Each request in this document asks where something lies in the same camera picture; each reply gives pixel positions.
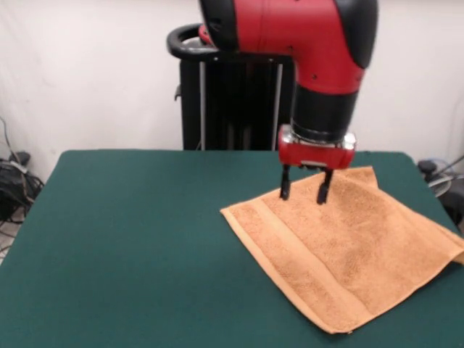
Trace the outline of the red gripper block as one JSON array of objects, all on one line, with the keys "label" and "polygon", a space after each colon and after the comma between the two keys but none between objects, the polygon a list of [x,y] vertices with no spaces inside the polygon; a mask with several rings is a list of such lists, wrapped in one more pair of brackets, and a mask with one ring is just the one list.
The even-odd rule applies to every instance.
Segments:
[{"label": "red gripper block", "polygon": [[347,133],[338,143],[319,144],[298,138],[290,125],[282,125],[278,132],[278,158],[283,164],[280,198],[289,198],[290,166],[321,167],[327,169],[324,170],[324,180],[318,189],[317,203],[325,204],[334,174],[333,170],[348,168],[354,159],[355,150],[356,138],[353,133]]}]

